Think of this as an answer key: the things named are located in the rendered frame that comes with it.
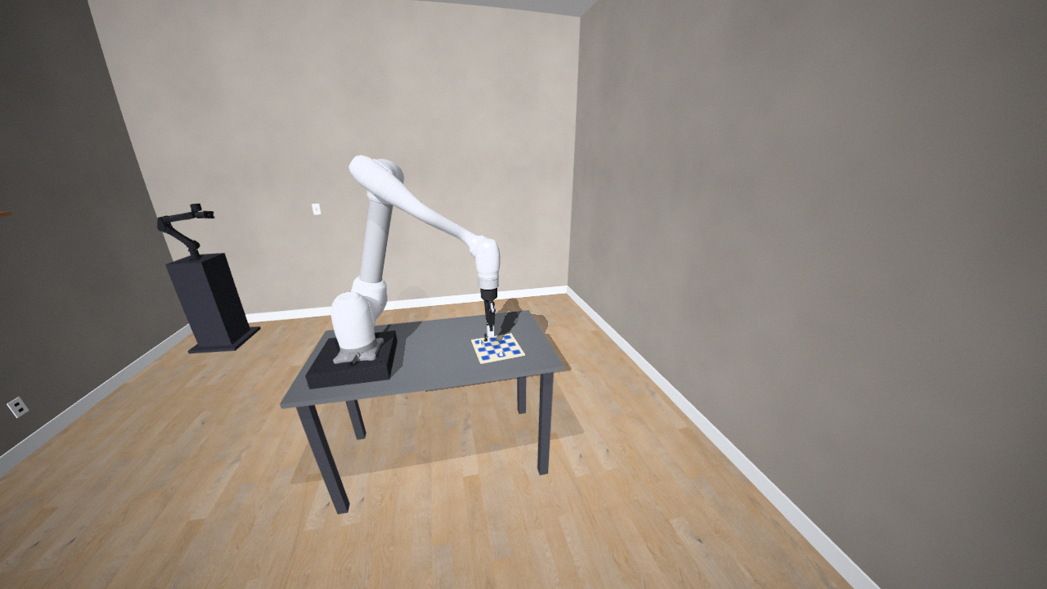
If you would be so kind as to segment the blue and cream chessboard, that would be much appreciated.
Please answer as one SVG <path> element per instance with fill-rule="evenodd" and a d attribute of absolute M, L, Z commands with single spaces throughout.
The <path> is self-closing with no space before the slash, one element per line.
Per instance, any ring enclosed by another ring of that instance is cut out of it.
<path fill-rule="evenodd" d="M 507 335 L 497 335 L 492 339 L 487 338 L 486 342 L 484 339 L 485 338 L 471 340 L 472 344 L 474 344 L 474 350 L 476 352 L 476 357 L 478 357 L 478 362 L 481 362 L 481 364 L 500 361 L 500 359 L 513 357 L 526 357 L 526 354 L 521 350 L 519 343 L 517 343 L 517 340 L 514 339 L 512 333 L 507 333 Z M 483 345 L 482 347 L 478 347 L 480 340 Z"/>

